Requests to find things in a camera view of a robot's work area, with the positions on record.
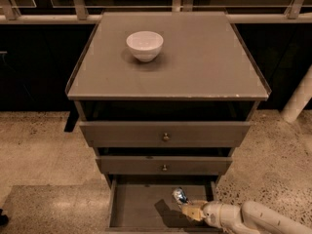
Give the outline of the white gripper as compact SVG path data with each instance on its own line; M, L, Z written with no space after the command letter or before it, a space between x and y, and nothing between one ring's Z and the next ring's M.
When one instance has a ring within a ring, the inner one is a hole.
M191 219L204 220L211 227L222 228L221 211L223 206L224 204L219 201L192 200L191 205L183 205L181 211Z

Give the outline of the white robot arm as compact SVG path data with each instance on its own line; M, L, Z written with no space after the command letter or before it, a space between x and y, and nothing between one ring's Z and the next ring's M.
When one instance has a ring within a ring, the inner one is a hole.
M295 121L257 112L216 199L193 197L181 210L227 234L312 234L311 112Z

